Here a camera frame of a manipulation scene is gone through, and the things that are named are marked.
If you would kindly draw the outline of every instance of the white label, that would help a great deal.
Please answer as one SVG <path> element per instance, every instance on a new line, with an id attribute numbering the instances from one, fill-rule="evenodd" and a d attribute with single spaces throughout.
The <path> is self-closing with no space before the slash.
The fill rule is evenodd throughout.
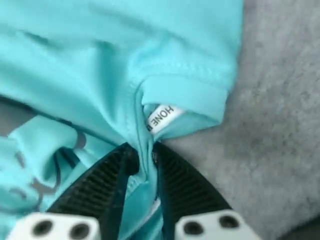
<path id="1" fill-rule="evenodd" d="M 146 128 L 152 133 L 156 134 L 173 120 L 180 116 L 184 110 L 171 105 L 160 105 L 149 116 Z"/>

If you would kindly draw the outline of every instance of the gray logo print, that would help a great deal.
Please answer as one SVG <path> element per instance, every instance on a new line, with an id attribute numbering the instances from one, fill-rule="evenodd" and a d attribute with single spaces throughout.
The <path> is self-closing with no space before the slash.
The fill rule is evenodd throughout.
<path id="1" fill-rule="evenodd" d="M 13 130 L 31 121 L 38 114 L 35 113 L 27 105 L 16 102 L 14 100 L 5 98 L 0 95 L 0 136 L 7 137 Z M 60 123 L 66 124 L 71 128 L 72 123 L 63 119 L 55 119 Z M 82 131 L 77 131 L 77 140 L 74 148 L 82 149 L 87 142 L 86 136 Z M 1 206 L 0 202 L 0 213 L 6 214 L 27 214 L 30 212 L 36 212 L 40 210 L 45 196 L 52 196 L 57 192 L 57 189 L 61 185 L 61 169 L 58 163 L 58 154 L 67 162 L 67 164 L 73 169 L 76 166 L 74 159 L 76 157 L 70 157 L 69 149 L 61 148 L 53 155 L 54 162 L 54 172 L 55 172 L 55 185 L 53 187 L 46 186 L 42 184 L 36 177 L 33 177 L 31 183 L 28 185 L 29 188 L 33 189 L 37 193 L 37 201 L 29 207 L 22 208 L 8 208 Z M 22 169 L 26 168 L 26 164 L 21 152 L 15 154 L 15 159 L 17 160 L 19 166 Z M 22 202 L 28 201 L 28 196 L 26 192 L 20 187 L 12 187 L 9 189 L 8 194 L 17 196 Z"/>
<path id="2" fill-rule="evenodd" d="M 54 162 L 54 173 L 55 173 L 55 184 L 53 187 L 47 186 L 42 184 L 36 177 L 33 177 L 31 180 L 31 183 L 28 185 L 31 189 L 35 190 L 37 194 L 37 201 L 36 203 L 33 203 L 31 206 L 28 207 L 20 207 L 20 208 L 8 208 L 1 206 L 0 204 L 0 212 L 10 214 L 10 215 L 20 215 L 20 214 L 28 214 L 31 212 L 39 212 L 40 207 L 43 203 L 43 199 L 45 196 L 52 196 L 54 195 L 59 186 L 61 185 L 61 169 L 58 163 L 58 153 L 61 154 L 63 159 L 70 165 L 70 167 L 73 169 L 76 166 L 76 163 L 67 155 L 66 150 L 61 148 L 59 151 L 57 151 L 53 155 L 53 162 Z M 23 159 L 23 156 L 20 152 L 17 152 L 15 155 L 15 158 L 17 162 L 19 163 L 19 166 L 24 169 L 25 168 L 25 161 Z M 26 192 L 20 188 L 20 187 L 12 187 L 9 189 L 9 194 L 13 194 L 18 196 L 18 198 L 21 199 L 21 201 L 25 202 L 27 201 L 27 194 Z"/>

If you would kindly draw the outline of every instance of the gray fabric surface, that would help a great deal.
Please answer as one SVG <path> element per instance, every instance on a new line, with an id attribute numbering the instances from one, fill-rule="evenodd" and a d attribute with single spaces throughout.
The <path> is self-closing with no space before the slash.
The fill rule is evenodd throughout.
<path id="1" fill-rule="evenodd" d="M 224 123 L 169 146 L 265 240 L 320 213 L 320 1 L 247 0 Z"/>

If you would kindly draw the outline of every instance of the turquoise shirt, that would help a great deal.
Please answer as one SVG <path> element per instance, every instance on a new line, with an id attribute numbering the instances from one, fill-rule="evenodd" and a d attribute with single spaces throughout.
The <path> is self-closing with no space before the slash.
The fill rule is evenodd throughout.
<path id="1" fill-rule="evenodd" d="M 155 239 L 153 143 L 223 121 L 242 11 L 242 0 L 2 0 L 0 96 L 31 109 L 0 101 L 0 239 L 124 142 L 140 171 L 119 239 Z M 152 134 L 159 105 L 184 112 Z"/>

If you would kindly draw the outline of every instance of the seam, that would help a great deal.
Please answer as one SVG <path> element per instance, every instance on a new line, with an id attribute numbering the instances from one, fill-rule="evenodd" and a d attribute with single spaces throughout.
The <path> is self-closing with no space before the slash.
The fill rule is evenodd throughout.
<path id="1" fill-rule="evenodd" d="M 137 70 L 132 77 L 129 78 L 129 87 L 128 91 L 126 93 L 126 100 L 125 100 L 125 125 L 126 129 L 128 132 L 128 137 L 132 138 L 135 136 L 135 133 L 133 132 L 133 128 L 130 127 L 130 117 L 129 113 L 132 110 L 132 107 L 135 108 L 137 105 L 137 94 L 141 89 L 142 84 L 151 76 L 156 76 L 156 75 L 179 75 L 179 76 L 188 76 L 189 81 L 195 81 L 199 83 L 204 83 L 207 84 L 211 87 L 215 88 L 227 88 L 228 91 L 230 91 L 231 87 L 228 86 L 217 86 L 217 79 L 220 78 L 227 78 L 231 77 L 228 72 L 217 74 L 214 70 L 207 66 L 199 65 L 199 64 L 188 64 L 188 63 L 183 63 L 183 62 L 159 62 L 159 63 L 153 63 L 144 66 L 143 68 L 140 68 Z M 211 79 L 214 78 L 215 82 L 210 82 L 205 79 Z M 134 121 L 137 123 L 138 122 L 138 116 L 137 116 L 137 111 L 133 109 L 133 114 L 134 114 Z M 138 130 L 138 125 L 135 125 L 135 131 L 137 135 L 137 141 L 138 141 L 138 147 L 142 149 L 142 144 L 141 144 L 141 138 L 140 138 L 140 133 Z M 142 161 L 142 166 L 144 168 L 145 174 L 147 175 L 147 169 L 148 166 L 145 165 L 144 161 Z"/>

